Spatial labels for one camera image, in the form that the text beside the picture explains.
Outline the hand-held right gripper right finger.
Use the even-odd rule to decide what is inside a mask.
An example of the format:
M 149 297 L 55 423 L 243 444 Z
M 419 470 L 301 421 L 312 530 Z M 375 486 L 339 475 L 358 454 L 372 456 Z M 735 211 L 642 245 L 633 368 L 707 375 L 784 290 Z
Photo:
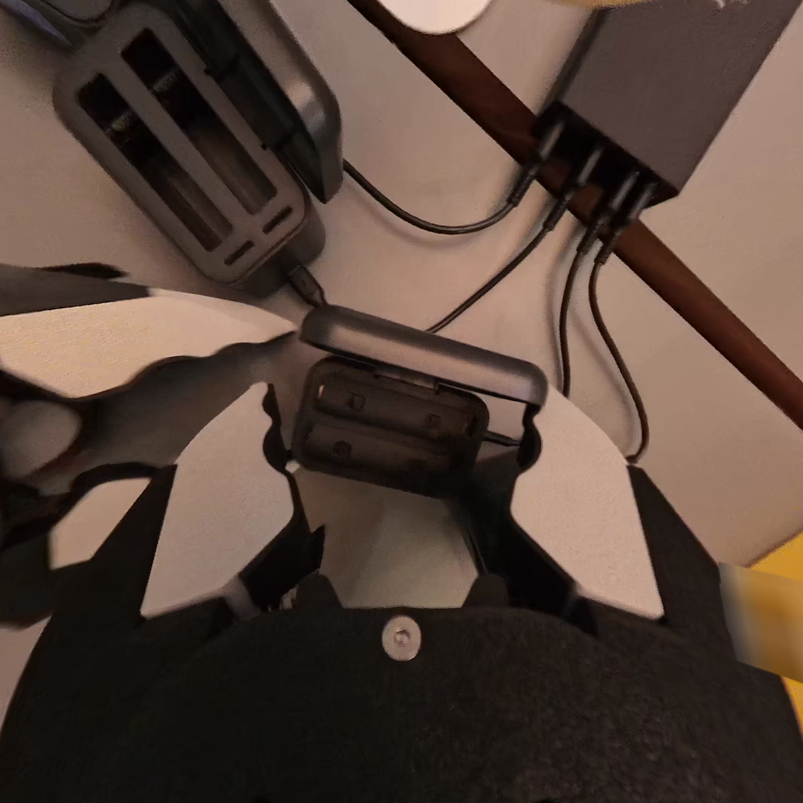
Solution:
M 603 430 L 557 389 L 525 411 L 540 451 L 528 467 L 517 452 L 480 461 L 477 491 L 500 504 L 524 542 L 567 577 L 573 596 L 649 621 L 665 613 L 628 465 Z

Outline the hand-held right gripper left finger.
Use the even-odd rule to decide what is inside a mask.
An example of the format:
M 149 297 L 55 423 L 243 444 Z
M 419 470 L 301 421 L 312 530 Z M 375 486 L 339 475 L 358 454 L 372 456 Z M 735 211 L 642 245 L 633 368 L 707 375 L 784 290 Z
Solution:
M 178 458 L 145 617 L 215 600 L 249 619 L 320 567 L 324 533 L 307 523 L 284 445 L 266 449 L 273 402 L 272 387 L 256 383 Z

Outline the black multi-port power hub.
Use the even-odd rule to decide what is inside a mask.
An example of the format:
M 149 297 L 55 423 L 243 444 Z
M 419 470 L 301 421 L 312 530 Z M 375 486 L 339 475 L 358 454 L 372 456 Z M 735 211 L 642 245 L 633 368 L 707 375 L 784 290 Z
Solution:
M 593 146 L 603 189 L 637 170 L 677 197 L 708 152 L 800 1 L 653 1 L 596 10 L 537 116 L 561 121 L 555 153 L 573 166 Z

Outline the yellow plastic bin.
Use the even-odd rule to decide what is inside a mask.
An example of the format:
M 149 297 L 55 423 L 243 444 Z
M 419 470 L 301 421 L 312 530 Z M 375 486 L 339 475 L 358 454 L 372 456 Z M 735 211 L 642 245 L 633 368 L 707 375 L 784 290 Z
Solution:
M 719 587 L 737 658 L 802 686 L 802 534 L 753 564 L 719 564 Z

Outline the white stand base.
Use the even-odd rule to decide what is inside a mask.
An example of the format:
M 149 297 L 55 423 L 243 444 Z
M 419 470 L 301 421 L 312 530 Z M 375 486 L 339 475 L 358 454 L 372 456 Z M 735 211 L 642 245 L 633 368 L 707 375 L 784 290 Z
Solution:
M 396 21 L 426 35 L 460 32 L 477 22 L 492 1 L 378 1 Z

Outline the black battery charging case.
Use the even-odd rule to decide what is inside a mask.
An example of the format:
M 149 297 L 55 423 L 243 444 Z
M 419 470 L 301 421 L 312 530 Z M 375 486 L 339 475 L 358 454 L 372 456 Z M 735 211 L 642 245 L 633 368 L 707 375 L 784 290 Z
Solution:
M 470 394 L 485 405 L 484 397 L 492 396 L 523 405 L 524 412 L 536 413 L 545 404 L 548 382 L 543 371 L 532 363 L 346 307 L 324 305 L 311 310 L 300 326 L 298 338 L 304 345 L 326 354 L 326 357 L 318 361 L 307 373 L 292 436 L 292 456 L 302 467 L 310 471 L 419 496 L 448 498 L 456 496 L 468 487 L 483 443 L 496 442 L 498 445 L 506 443 L 502 437 L 490 434 L 488 410 L 489 422 L 481 436 L 438 439 L 449 440 L 473 449 L 476 460 L 473 467 L 463 474 L 432 476 L 415 471 L 406 476 L 352 477 L 334 475 L 305 466 L 297 458 L 293 447 L 313 423 L 333 422 L 343 423 L 347 427 L 370 427 L 315 410 L 312 383 L 328 373 L 363 373 L 380 377 L 385 381 L 394 380 L 432 389 L 435 392 Z M 533 425 L 526 425 L 523 421 L 523 428 L 521 440 L 514 442 L 513 445 L 517 448 L 519 464 L 528 467 L 534 463 L 540 451 L 540 437 Z M 376 429 L 387 433 L 398 433 Z
M 65 127 L 211 283 L 258 297 L 325 246 L 335 95 L 270 2 L 122 2 L 54 88 Z

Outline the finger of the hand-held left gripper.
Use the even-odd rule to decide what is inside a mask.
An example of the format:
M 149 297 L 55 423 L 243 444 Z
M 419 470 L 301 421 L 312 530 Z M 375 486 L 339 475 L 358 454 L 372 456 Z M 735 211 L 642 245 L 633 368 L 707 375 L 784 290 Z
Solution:
M 84 421 L 79 410 L 47 400 L 1 403 L 1 478 L 27 487 L 71 487 L 73 449 Z
M 2 400 L 76 407 L 72 467 L 176 461 L 256 383 L 296 326 L 228 300 L 161 289 L 2 316 Z

